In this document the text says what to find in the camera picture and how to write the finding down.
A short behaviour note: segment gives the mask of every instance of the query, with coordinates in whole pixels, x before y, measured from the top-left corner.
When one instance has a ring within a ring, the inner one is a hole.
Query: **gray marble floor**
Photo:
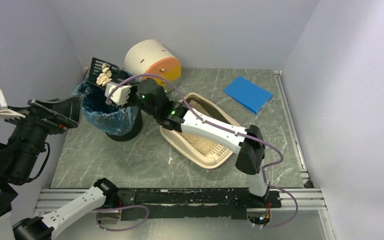
[[[223,89],[243,76],[274,96],[258,114],[229,97]],[[302,187],[298,161],[290,137],[280,93],[269,70],[184,68],[178,86],[183,94],[195,92],[216,103],[242,126],[254,124],[262,136],[284,154],[282,164],[267,168],[269,181],[279,187]],[[178,100],[171,93],[172,100]],[[89,188],[108,178],[120,188],[246,187],[244,174],[235,168],[236,155],[219,168],[207,170],[177,152],[161,136],[159,125],[145,113],[142,132],[127,142],[116,142],[84,118],[68,132],[53,177],[52,188]],[[266,150],[266,163],[278,159]]]

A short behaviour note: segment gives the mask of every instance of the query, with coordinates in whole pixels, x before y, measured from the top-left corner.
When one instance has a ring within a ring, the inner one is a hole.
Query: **beige litter box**
[[[186,101],[204,115],[234,126],[241,126],[233,118],[227,115],[217,105],[203,96],[191,92],[185,96]],[[179,133],[170,131],[162,126],[159,127],[162,136],[181,154],[192,162],[205,169],[215,169],[223,164],[231,155],[232,151],[203,136],[190,133]]]

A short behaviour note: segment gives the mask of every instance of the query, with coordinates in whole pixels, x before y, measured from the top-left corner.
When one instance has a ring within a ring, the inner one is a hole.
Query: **blue mat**
[[[240,102],[254,114],[257,114],[264,104],[273,97],[273,94],[269,91],[255,85],[241,76],[238,76],[232,81],[224,89],[224,92]]]

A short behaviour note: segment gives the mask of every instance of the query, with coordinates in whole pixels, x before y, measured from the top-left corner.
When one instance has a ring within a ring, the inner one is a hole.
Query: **orange and white cylinder container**
[[[127,52],[124,58],[124,68],[133,75],[156,74],[170,82],[180,78],[182,66],[171,52],[154,39],[141,41]],[[165,89],[171,89],[160,79],[155,81]]]

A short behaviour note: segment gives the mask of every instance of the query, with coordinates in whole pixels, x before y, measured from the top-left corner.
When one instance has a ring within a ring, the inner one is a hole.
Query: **plastic bag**
[[[87,83],[87,79],[85,78],[72,93],[72,95],[84,96],[81,111],[86,120],[109,135],[122,136],[129,133],[135,123],[139,108],[136,106],[119,108],[107,105],[105,91]]]

